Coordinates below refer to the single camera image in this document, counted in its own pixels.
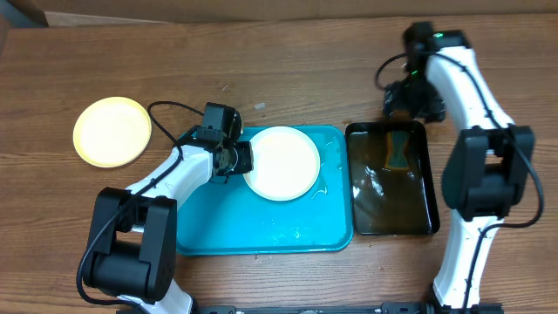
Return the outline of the yellow plate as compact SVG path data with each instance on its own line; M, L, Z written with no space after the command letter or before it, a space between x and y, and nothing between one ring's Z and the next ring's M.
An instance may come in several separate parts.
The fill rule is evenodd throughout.
M146 109L133 99L109 97L88 106L73 128L73 146L79 157L102 168L120 167L146 149L152 122Z

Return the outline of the white plate with stain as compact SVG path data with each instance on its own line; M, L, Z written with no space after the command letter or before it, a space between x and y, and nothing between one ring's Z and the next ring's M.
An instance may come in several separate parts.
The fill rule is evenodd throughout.
M243 175L257 195L270 201L292 201L317 180L321 157L316 144L302 131L272 126L250 140L253 170Z

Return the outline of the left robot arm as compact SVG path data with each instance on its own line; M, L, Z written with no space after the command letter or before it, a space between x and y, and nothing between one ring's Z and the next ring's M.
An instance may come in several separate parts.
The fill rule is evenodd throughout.
M174 281L178 211L213 177L252 170L252 147L239 137L193 126L144 180L99 192L76 274L83 300L131 313L193 311L194 299Z

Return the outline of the green yellow sponge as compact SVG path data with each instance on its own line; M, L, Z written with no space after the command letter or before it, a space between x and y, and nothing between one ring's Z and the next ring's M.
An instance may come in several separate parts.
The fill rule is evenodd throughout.
M409 140L406 131L390 131L386 134L386 160L384 167L390 170L407 170L409 168L405 153Z

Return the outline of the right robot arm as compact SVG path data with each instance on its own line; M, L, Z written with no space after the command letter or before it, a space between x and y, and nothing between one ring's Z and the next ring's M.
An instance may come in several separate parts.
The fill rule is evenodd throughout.
M387 119L441 122L452 117L458 139L442 174L442 195L451 210L451 227L442 265L432 283L424 313L501 313L499 304L480 301L480 280L493 239L511 207L524 193L527 179L538 198L534 218L541 218L544 194L531 164L534 133L517 126L499 106L477 65L463 31L435 31L428 22L412 24L403 34L405 79L383 86Z

